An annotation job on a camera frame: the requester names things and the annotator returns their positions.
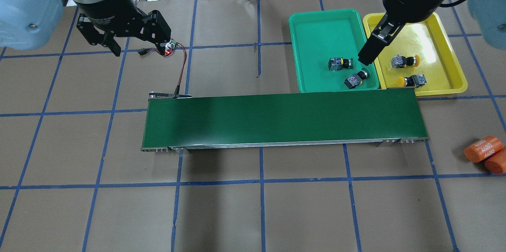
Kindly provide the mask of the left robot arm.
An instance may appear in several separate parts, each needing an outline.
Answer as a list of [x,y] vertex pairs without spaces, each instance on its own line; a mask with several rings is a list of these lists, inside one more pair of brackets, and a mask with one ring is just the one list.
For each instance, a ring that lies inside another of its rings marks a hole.
[[[121,47],[115,38],[135,37],[155,45],[164,55],[171,29],[163,15],[146,14],[133,0],[73,0],[81,14],[77,28],[90,45],[107,47],[115,56]],[[43,47],[62,18],[66,0],[1,0],[1,46],[14,50]]]

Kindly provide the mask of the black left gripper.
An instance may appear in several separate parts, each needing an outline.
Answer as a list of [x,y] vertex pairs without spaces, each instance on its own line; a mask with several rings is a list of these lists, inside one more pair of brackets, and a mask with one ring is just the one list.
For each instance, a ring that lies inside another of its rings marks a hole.
[[108,48],[120,56],[118,37],[136,37],[155,45],[161,56],[166,56],[166,44],[171,40],[171,29],[159,10],[145,14],[133,0],[102,0],[92,4],[77,3],[81,10],[76,27],[89,45]]

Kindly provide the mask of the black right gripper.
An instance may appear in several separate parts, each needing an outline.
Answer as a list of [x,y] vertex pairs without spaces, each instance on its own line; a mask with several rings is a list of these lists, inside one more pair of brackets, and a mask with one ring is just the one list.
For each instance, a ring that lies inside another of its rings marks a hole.
[[406,23],[427,19],[444,0],[383,0],[385,15],[371,32],[358,53],[365,66],[374,63],[379,54],[397,37]]

